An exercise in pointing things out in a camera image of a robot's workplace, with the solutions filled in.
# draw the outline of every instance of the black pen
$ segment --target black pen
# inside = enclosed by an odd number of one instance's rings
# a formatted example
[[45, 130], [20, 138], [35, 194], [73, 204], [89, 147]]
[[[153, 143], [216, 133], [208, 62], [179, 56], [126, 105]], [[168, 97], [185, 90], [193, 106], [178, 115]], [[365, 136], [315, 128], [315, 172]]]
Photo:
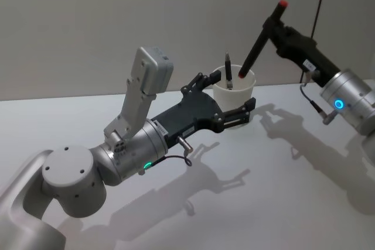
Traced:
[[231, 63], [228, 52], [225, 54], [225, 75], [227, 80], [227, 89], [232, 90], [233, 82], [232, 82], [232, 69]]

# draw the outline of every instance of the pen holder cup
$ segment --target pen holder cup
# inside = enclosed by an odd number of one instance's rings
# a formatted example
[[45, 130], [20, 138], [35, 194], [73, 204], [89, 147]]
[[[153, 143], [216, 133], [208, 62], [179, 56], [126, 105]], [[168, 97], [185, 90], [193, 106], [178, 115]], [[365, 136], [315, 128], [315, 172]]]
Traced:
[[255, 85], [255, 74], [249, 71], [244, 78], [238, 77], [241, 66], [232, 64], [232, 90], [227, 89], [225, 66], [218, 67], [216, 70], [221, 71], [221, 80], [213, 85], [213, 98], [219, 105], [220, 109], [225, 112], [231, 109], [239, 108], [251, 98]]

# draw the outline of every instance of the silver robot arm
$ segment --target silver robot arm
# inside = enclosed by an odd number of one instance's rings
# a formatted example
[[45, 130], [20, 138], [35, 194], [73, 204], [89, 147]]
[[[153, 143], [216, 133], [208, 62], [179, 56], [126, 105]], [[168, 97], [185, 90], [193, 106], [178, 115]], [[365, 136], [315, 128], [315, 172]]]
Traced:
[[168, 149], [180, 144], [185, 162], [192, 147], [185, 138], [201, 129], [220, 133], [249, 122], [255, 98], [240, 108], [222, 112], [202, 92], [221, 79], [219, 71], [199, 73], [183, 86], [183, 98], [165, 112], [147, 119], [151, 102], [166, 90], [173, 64], [159, 48], [139, 48], [127, 80], [121, 113], [105, 128], [104, 143], [92, 149], [64, 146], [32, 156], [0, 192], [0, 249], [63, 250], [65, 237], [41, 221], [52, 199], [66, 214], [94, 214], [105, 202], [105, 185], [125, 179], [167, 159]]

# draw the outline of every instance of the white table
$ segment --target white table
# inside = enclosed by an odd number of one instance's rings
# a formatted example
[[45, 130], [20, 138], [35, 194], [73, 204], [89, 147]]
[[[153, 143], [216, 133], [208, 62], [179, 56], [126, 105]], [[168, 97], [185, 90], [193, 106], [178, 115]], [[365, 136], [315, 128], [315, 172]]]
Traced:
[[[306, 92], [330, 109], [316, 85]], [[91, 217], [69, 218], [54, 201], [43, 220], [66, 235], [71, 250], [374, 249], [375, 169], [363, 158], [361, 137], [341, 117], [324, 126], [297, 85], [253, 94], [250, 124], [188, 138], [198, 152], [192, 167], [165, 161], [108, 187]], [[0, 102], [0, 183], [37, 150], [101, 143], [123, 98]], [[180, 98], [159, 95], [149, 116]], [[276, 115], [267, 112], [273, 108]]]

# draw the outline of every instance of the robotic arm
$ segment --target robotic arm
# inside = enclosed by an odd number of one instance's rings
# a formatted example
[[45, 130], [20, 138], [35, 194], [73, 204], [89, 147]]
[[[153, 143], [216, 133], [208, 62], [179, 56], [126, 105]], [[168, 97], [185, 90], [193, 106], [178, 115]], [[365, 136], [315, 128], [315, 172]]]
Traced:
[[180, 103], [147, 119], [151, 102], [166, 90], [173, 64], [159, 48], [139, 48], [127, 80], [121, 113], [104, 129], [104, 143], [92, 149], [64, 146], [32, 156], [0, 191], [0, 249], [63, 250], [65, 237], [41, 218], [52, 199], [72, 217], [94, 214], [105, 202], [105, 185], [125, 179], [166, 160], [168, 149], [180, 144], [186, 164], [193, 148], [186, 138], [198, 130], [220, 133], [249, 122], [255, 98], [222, 112], [204, 88], [221, 72], [199, 73], [182, 87]]
[[280, 18], [287, 5], [286, 1], [280, 1], [265, 21], [238, 76], [246, 76], [269, 39], [280, 57], [293, 61], [307, 77], [322, 87], [321, 96], [334, 111], [327, 115], [313, 101], [310, 103], [323, 117], [324, 124], [329, 124], [336, 114], [340, 114], [359, 134], [368, 136], [375, 130], [374, 91], [351, 70], [340, 71], [316, 48], [313, 39], [284, 26]]

